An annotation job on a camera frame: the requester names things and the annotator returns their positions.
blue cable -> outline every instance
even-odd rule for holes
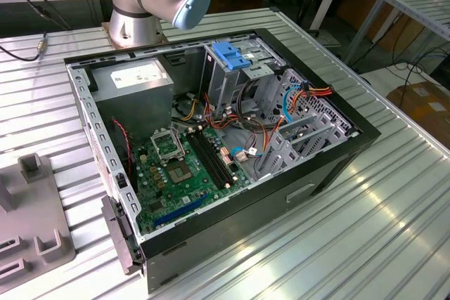
[[[246,149],[242,149],[242,148],[234,148],[231,151],[231,156],[234,157],[234,155],[236,154],[236,151],[243,151],[245,153],[249,153]]]
[[[286,91],[286,94],[284,95],[284,98],[283,98],[283,113],[284,113],[284,116],[286,117],[288,122],[292,122],[293,121],[293,119],[290,118],[290,115],[288,113],[288,94],[291,91],[293,91],[294,89],[302,89],[302,86],[292,87],[291,89]]]
[[[243,149],[242,148],[234,148],[234,149],[232,149],[232,151],[231,151],[231,156],[232,157],[234,157],[234,155],[236,154],[236,151],[242,151]]]

table leg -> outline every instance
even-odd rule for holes
[[[376,18],[378,11],[381,9],[381,7],[384,5],[385,0],[377,0],[375,2],[375,5],[373,5],[371,11],[367,15],[367,18],[364,20],[363,24],[359,28],[359,31],[356,33],[356,35],[353,38],[352,43],[350,44],[349,51],[347,55],[344,58],[344,63],[349,64],[350,60],[352,59],[352,56],[355,54],[356,50],[358,49],[359,44],[366,36],[366,33],[369,29],[369,27],[372,25],[372,22]]]
[[[382,24],[380,30],[378,30],[377,34],[373,38],[372,42],[377,41],[381,38],[384,33],[389,29],[390,25],[394,22],[395,18],[399,15],[399,10],[393,9],[392,12],[387,17],[386,21]]]
[[[314,20],[309,29],[318,30],[320,28],[322,21],[325,18],[325,15],[328,12],[328,9],[330,8],[332,2],[333,0],[322,0],[321,5],[317,10],[316,16],[314,17]]]

red cable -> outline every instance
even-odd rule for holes
[[[122,133],[124,134],[125,142],[127,143],[127,152],[128,152],[128,176],[131,177],[131,148],[129,147],[129,141],[128,141],[128,133],[125,130],[124,126],[122,126],[116,119],[111,119],[116,125],[119,126],[119,128],[122,130]]]

green motherboard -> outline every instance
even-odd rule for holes
[[[171,159],[165,164],[161,163],[151,142],[132,150],[137,158],[137,196],[142,207],[137,222],[143,235],[164,226],[165,219],[170,219],[168,223],[171,223],[250,184],[243,170],[233,164],[224,166],[233,177],[233,184],[226,188],[217,187],[206,169],[211,164],[205,163],[205,157],[200,158],[195,153],[188,137],[186,133],[179,136],[184,157]],[[214,129],[203,129],[202,137],[222,161],[220,148],[223,145]],[[157,146],[160,155],[162,151],[167,153],[177,149],[171,137],[158,139]]]

yellow cable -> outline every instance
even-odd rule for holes
[[[197,103],[197,100],[192,101],[191,111],[189,112],[188,116],[182,118],[183,121],[188,121],[188,120],[192,119],[192,116],[194,115],[194,112],[195,112],[195,104],[196,103]]]

